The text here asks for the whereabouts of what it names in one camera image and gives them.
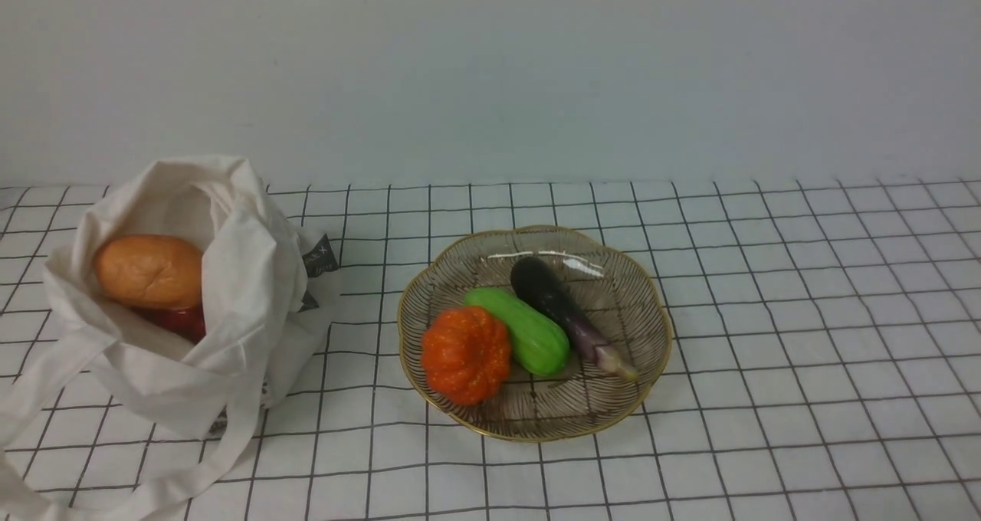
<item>bag handle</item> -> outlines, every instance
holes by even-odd
[[[265,362],[250,366],[241,391],[232,396],[225,411],[228,426],[218,447],[201,463],[141,483],[126,501],[112,510],[75,510],[47,499],[25,485],[4,449],[38,415],[54,393],[112,346],[112,339],[92,339],[87,333],[70,333],[21,375],[9,395],[0,402],[0,510],[13,517],[37,521],[138,521],[168,506],[198,496],[235,465],[255,431]]]

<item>green cucumber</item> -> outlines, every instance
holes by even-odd
[[[497,287],[476,287],[463,304],[480,306],[500,319],[511,334],[511,355],[526,370],[547,378],[569,361],[569,339],[562,329],[511,293]]]

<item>grid tablecloth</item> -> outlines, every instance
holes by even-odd
[[[0,190],[0,388],[59,337],[40,283],[106,187]],[[346,281],[325,350],[238,466],[160,519],[978,519],[981,182],[273,186]],[[481,437],[399,364],[408,281],[461,236],[559,224],[627,252],[678,340],[633,415],[548,444]],[[9,457],[108,506],[189,465],[187,441],[83,374]]]

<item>gold rim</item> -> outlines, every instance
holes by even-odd
[[[647,280],[648,287],[651,288],[651,295],[655,298],[655,307],[658,308],[658,312],[660,313],[661,318],[664,319],[664,329],[665,332],[667,333],[667,346],[664,349],[664,357],[662,358],[658,367],[655,368],[655,376],[653,377],[651,382],[642,386],[640,391],[638,391],[637,400],[634,401],[633,405],[626,408],[624,410],[624,413],[621,414],[620,416],[614,418],[613,420],[605,424],[602,424],[602,426],[594,427],[592,429],[588,429],[585,431],[579,431],[579,433],[564,434],[563,436],[545,437],[545,438],[511,437],[508,436],[508,434],[494,433],[493,431],[487,431],[481,429],[480,427],[475,426],[475,424],[471,424],[470,422],[461,419],[459,416],[451,412],[447,412],[445,409],[442,408],[442,406],[439,406],[438,403],[435,403],[435,401],[432,400],[430,396],[428,396],[428,393],[425,392],[424,389],[421,388],[419,384],[417,384],[415,379],[412,377],[411,370],[408,367],[408,364],[406,363],[406,359],[405,359],[405,335],[402,329],[402,306],[403,303],[405,302],[406,294],[411,288],[414,287],[417,281],[419,281],[422,277],[426,276],[426,274],[430,272],[430,270],[432,270],[432,267],[437,265],[437,263],[441,261],[442,258],[444,258],[446,252],[448,252],[452,248],[455,248],[460,243],[463,243],[464,241],[468,241],[468,239],[480,238],[481,236],[484,235],[519,234],[519,232],[522,231],[546,230],[547,228],[549,228],[550,230],[557,229],[561,231],[568,231],[569,234],[579,235],[581,236],[581,238],[584,238],[587,241],[593,243],[596,246],[596,248],[598,248],[599,250],[608,251],[610,253],[618,255],[626,259],[629,264],[633,264],[634,267],[637,267],[637,269],[640,270],[642,274],[647,274],[648,277],[646,280]],[[661,300],[661,295],[658,292],[658,286],[655,286],[655,283],[653,283],[653,277],[651,276],[651,273],[649,273],[648,270],[641,265],[641,263],[635,261],[630,255],[624,254],[620,251],[617,251],[616,249],[613,249],[612,247],[607,247],[602,243],[596,242],[595,239],[590,238],[588,235],[583,234],[581,231],[575,231],[572,230],[572,228],[565,228],[565,227],[560,227],[560,225],[550,225],[550,224],[526,225],[526,227],[514,228],[514,230],[478,231],[475,232],[475,234],[465,235],[462,238],[457,239],[455,242],[452,242],[451,244],[448,245],[447,248],[442,250],[442,252],[439,253],[439,255],[437,256],[437,258],[435,258],[434,261],[428,264],[428,266],[425,267],[425,269],[423,269],[422,272],[416,274],[416,277],[413,277],[413,279],[409,281],[408,286],[405,287],[405,290],[402,291],[402,297],[399,298],[399,311],[395,315],[395,325],[396,328],[399,329],[399,363],[402,364],[402,371],[405,374],[405,378],[409,381],[409,384],[411,384],[412,387],[416,389],[416,392],[419,393],[422,398],[426,399],[426,401],[430,403],[432,407],[435,407],[435,409],[438,409],[446,416],[451,417],[451,419],[455,420],[455,422],[462,424],[463,427],[466,427],[471,431],[476,431],[476,433],[479,434],[486,434],[486,436],[488,437],[500,438],[500,440],[502,441],[512,441],[513,443],[549,443],[549,441],[561,441],[561,440],[565,440],[565,438],[584,437],[587,434],[599,433],[600,431],[604,431],[606,429],[609,429],[610,427],[613,427],[614,424],[618,424],[622,422],[624,419],[630,416],[631,413],[634,413],[634,411],[637,410],[637,408],[640,407],[645,400],[647,400],[649,393],[651,393],[652,386],[655,386],[655,383],[658,382],[659,378],[661,378],[661,375],[663,375],[664,373],[664,369],[667,367],[668,361],[671,359],[671,347],[673,346],[675,340],[674,324],[671,321],[671,317],[668,315],[667,309],[664,308],[664,305]]]

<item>white wall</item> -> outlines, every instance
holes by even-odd
[[[981,169],[979,0],[0,0],[0,180]]]

